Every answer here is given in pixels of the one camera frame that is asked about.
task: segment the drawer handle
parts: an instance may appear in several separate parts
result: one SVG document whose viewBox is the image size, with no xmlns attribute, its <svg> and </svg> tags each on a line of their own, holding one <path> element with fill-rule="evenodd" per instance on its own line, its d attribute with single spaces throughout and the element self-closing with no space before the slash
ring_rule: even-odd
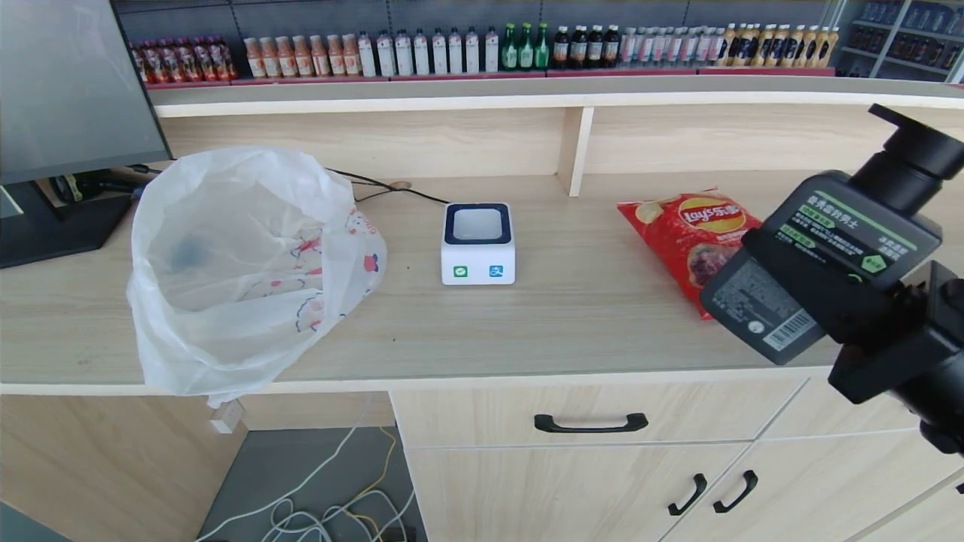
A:
<svg viewBox="0 0 964 542">
<path fill-rule="evenodd" d="M 631 433 L 650 424 L 641 412 L 626 414 L 626 425 L 620 427 L 563 427 L 557 425 L 549 414 L 537 414 L 533 420 L 536 429 L 547 433 Z"/>
<path fill-rule="evenodd" d="M 696 500 L 699 499 L 701 495 L 703 495 L 703 492 L 707 490 L 707 478 L 703 476 L 702 473 L 699 473 L 693 476 L 693 482 L 696 483 L 696 491 L 693 492 L 693 496 L 689 498 L 689 501 L 686 501 L 686 504 L 684 504 L 682 508 L 676 506 L 675 502 L 670 504 L 669 515 L 682 516 L 683 513 L 686 511 L 686 509 L 689 508 L 694 502 L 696 502 Z"/>
<path fill-rule="evenodd" d="M 743 473 L 743 479 L 746 480 L 746 487 L 743 488 L 743 493 L 740 493 L 739 497 L 737 497 L 733 503 L 729 505 L 724 504 L 723 501 L 713 503 L 713 510 L 715 510 L 717 514 L 725 514 L 736 508 L 736 505 L 746 499 L 746 496 L 750 495 L 750 492 L 753 491 L 753 488 L 757 487 L 757 482 L 760 481 L 760 479 L 757 478 L 757 474 L 753 471 Z"/>
</svg>

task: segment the black cable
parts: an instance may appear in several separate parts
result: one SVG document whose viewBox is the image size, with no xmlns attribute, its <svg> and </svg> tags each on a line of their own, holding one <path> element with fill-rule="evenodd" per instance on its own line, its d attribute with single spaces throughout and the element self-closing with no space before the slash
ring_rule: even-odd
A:
<svg viewBox="0 0 964 542">
<path fill-rule="evenodd" d="M 442 204 L 446 204 L 446 205 L 448 205 L 449 203 L 451 203 L 451 202 L 447 202 L 446 200 L 443 200 L 443 199 L 441 199 L 441 198 L 436 198 L 435 196 L 429 196 L 428 194 L 424 194 L 424 193 L 422 193 L 422 192 L 419 192 L 419 191 L 417 191 L 417 190 L 413 190 L 413 189 L 411 189 L 411 188 L 395 188 L 394 186 L 391 186 L 390 184 L 386 184 L 386 183 L 382 182 L 381 180 L 375 180 L 374 178 L 369 178 L 369 177 L 367 177 L 367 176 L 360 176 L 360 175 L 356 175 L 356 174 L 348 173 L 348 172 L 340 172 L 339 170 L 330 170 L 330 171 L 335 172 L 335 173 L 337 173 L 337 174 L 339 174 L 339 175 L 342 175 L 342 176 L 350 176 L 350 177 L 353 177 L 353 178 L 356 178 L 356 179 L 364 180 L 364 181 L 365 181 L 364 183 L 362 183 L 362 182 L 356 182 L 355 184 L 367 184 L 368 186 L 380 186 L 380 187 L 382 187 L 382 188 L 385 188 L 385 191 L 383 191 L 383 192 L 379 192 L 379 193 L 377 193 L 377 194 L 371 194 L 371 195 L 369 195 L 369 196 L 365 196 L 364 198 L 361 198 L 360 200 L 355 200 L 356 203 L 358 203 L 358 202 L 363 202 L 363 201 L 365 201 L 365 200 L 374 198 L 374 197 L 376 197 L 376 196 L 381 196 L 381 195 L 383 195 L 383 194 L 387 194 L 388 192 L 410 192 L 410 193 L 412 193 L 412 194 L 415 194 L 416 196 L 420 196 L 420 197 L 422 197 L 422 198 L 425 198 L 426 200 L 431 200 L 431 201 L 433 201 L 433 202 L 442 203 Z"/>
</svg>

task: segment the cabinet door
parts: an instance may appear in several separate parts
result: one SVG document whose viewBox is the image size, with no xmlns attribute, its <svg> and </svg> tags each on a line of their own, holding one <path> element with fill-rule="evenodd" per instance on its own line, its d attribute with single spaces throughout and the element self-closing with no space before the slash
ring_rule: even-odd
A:
<svg viewBox="0 0 964 542">
<path fill-rule="evenodd" d="M 407 449 L 431 542 L 652 542 L 747 445 Z"/>
<path fill-rule="evenodd" d="M 760 441 L 666 537 L 665 542 L 843 541 L 960 468 L 916 431 Z M 731 504 L 752 470 L 756 488 Z"/>
<path fill-rule="evenodd" d="M 964 539 L 964 475 L 941 484 L 890 521 L 857 537 L 860 542 L 960 542 Z"/>
</svg>

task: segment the plastic bag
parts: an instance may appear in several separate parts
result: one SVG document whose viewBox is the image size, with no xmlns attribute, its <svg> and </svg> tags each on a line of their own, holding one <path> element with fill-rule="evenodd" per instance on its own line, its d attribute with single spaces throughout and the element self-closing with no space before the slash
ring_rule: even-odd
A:
<svg viewBox="0 0 964 542">
<path fill-rule="evenodd" d="M 386 266 L 351 183 L 291 149 L 179 158 L 144 191 L 131 249 L 145 383 L 212 407 L 294 364 Z"/>
</svg>

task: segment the barcode label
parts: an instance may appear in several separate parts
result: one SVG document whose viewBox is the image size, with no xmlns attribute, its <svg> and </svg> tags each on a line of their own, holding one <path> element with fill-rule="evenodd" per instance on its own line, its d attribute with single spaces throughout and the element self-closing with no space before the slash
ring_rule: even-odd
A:
<svg viewBox="0 0 964 542">
<path fill-rule="evenodd" d="M 763 342 L 769 344 L 777 352 L 790 346 L 792 342 L 803 337 L 805 333 L 813 329 L 817 323 L 803 309 L 800 309 L 789 320 L 780 324 L 777 329 L 771 331 Z"/>
</svg>

